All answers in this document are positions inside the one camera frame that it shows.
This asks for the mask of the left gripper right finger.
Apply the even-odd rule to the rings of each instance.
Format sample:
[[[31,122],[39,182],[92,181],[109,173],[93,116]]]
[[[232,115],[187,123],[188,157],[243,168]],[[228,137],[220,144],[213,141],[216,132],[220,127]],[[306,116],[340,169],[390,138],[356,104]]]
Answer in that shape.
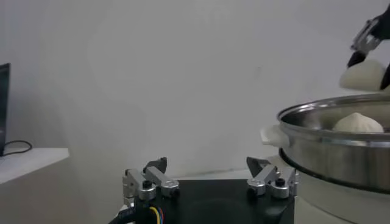
[[[273,198],[296,197],[299,174],[292,167],[279,169],[266,159],[247,157],[246,163],[252,175],[247,180],[247,193],[250,198],[258,198],[270,193]]]

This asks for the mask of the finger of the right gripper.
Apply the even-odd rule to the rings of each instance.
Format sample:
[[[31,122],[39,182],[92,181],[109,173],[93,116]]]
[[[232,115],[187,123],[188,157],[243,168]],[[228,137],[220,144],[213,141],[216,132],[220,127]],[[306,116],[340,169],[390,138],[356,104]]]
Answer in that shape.
[[[381,81],[380,89],[385,90],[390,85],[390,64],[388,64]]]
[[[353,50],[353,54],[347,63],[348,68],[365,61],[369,52],[375,50],[381,43],[380,39],[371,34],[378,23],[378,18],[369,19],[353,39],[353,43],[350,47],[351,50]]]

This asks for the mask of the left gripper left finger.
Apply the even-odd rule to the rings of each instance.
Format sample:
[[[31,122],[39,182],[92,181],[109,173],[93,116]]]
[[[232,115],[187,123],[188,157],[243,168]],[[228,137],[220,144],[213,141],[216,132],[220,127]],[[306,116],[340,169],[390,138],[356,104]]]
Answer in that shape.
[[[127,169],[122,176],[122,192],[127,207],[135,205],[135,200],[152,201],[159,192],[163,197],[178,198],[180,184],[177,180],[165,175],[168,166],[167,157],[149,161],[139,171]]]

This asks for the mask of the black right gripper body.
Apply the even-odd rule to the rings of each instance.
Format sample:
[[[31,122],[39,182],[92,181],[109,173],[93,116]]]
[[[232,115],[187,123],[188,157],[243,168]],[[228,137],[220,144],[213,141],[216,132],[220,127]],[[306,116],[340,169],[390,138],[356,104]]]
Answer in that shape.
[[[389,39],[389,6],[383,14],[376,17],[377,25],[373,30],[373,36],[379,40],[388,40]]]

